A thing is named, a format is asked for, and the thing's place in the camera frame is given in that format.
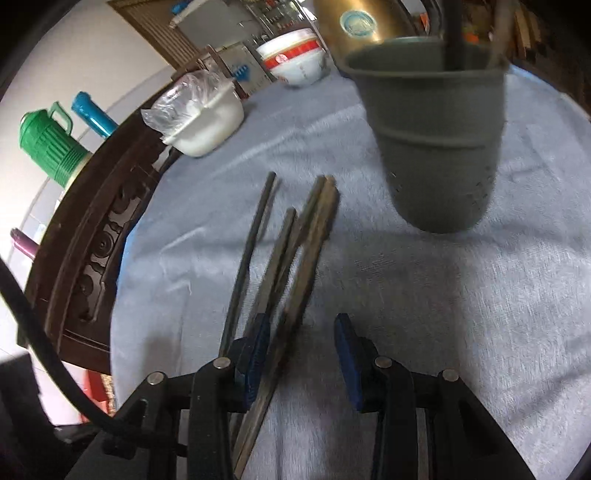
brown corrugated panel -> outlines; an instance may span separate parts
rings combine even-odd
[[[168,25],[170,9],[179,0],[111,0],[109,5],[121,15],[175,69],[199,56],[200,51],[178,29]]]

bowl with red stripe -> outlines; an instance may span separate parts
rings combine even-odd
[[[278,80],[289,85],[310,85],[323,75],[326,52],[318,37],[309,28],[274,38],[257,50],[265,67]]]

metal screw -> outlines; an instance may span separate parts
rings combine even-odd
[[[162,372],[152,372],[146,378],[146,381],[150,385],[158,385],[162,380],[164,380],[164,374]]]
[[[378,368],[390,368],[392,366],[392,359],[387,356],[379,356],[374,360],[374,363]]]
[[[220,370],[222,368],[228,368],[231,364],[232,364],[232,361],[227,356],[218,356],[213,361],[213,366],[215,368],[219,368]]]
[[[458,378],[460,378],[460,375],[453,368],[447,368],[443,371],[443,379],[448,382],[455,382]]]

clear plastic wrap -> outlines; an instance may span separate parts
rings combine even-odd
[[[233,87],[231,80],[207,70],[186,73],[149,110],[142,110],[142,118],[150,128],[173,135],[198,115],[204,105],[230,87]]]

blue thermos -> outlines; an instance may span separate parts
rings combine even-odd
[[[76,95],[72,102],[72,111],[103,138],[109,137],[117,128],[113,119],[104,113],[86,92]]]

